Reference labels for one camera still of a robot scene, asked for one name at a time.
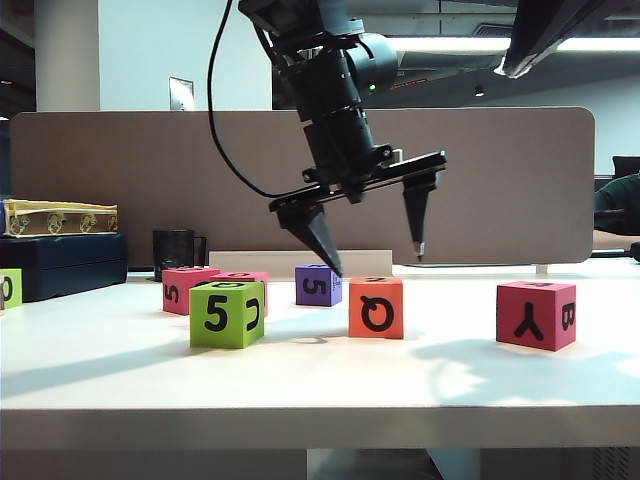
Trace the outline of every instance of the purple cube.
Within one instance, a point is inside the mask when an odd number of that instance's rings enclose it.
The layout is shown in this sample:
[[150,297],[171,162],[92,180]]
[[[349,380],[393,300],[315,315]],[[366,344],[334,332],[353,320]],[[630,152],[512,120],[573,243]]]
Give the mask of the purple cube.
[[331,307],[342,300],[342,278],[327,265],[296,267],[296,304]]

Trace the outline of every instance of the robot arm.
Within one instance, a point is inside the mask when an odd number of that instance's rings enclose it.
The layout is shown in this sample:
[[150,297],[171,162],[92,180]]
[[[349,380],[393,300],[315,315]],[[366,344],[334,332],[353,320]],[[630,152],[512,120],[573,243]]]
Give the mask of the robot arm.
[[[419,258],[428,193],[445,168],[444,152],[398,160],[389,144],[376,145],[361,106],[361,92],[392,85],[397,55],[386,39],[349,19],[341,0],[241,0],[272,64],[294,98],[315,166],[303,171],[308,188],[276,198],[282,228],[316,252],[336,273],[340,258],[323,204],[367,190],[404,183],[410,230]],[[304,52],[315,55],[307,58]]]

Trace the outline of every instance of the black box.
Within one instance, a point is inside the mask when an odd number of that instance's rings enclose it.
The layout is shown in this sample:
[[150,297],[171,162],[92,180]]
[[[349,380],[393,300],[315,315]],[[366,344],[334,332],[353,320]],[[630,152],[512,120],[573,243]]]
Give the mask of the black box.
[[106,287],[127,280],[127,240],[121,234],[0,238],[0,268],[22,269],[22,300]]

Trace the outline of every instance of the green cube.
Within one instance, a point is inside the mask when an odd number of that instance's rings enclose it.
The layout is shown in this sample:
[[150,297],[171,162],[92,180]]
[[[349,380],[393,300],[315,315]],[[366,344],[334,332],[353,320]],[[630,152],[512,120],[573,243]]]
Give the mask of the green cube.
[[264,283],[212,282],[189,290],[192,347],[245,348],[264,336]]
[[0,270],[2,281],[2,299],[4,308],[22,305],[22,270],[19,268],[3,268]]

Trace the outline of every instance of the green shirt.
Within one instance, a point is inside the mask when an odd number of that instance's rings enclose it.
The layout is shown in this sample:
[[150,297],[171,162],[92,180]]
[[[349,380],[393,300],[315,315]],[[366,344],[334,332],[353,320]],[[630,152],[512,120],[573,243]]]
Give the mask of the green shirt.
[[618,235],[640,235],[640,174],[618,178],[598,190],[595,210],[625,211],[624,217],[596,219],[596,230]]

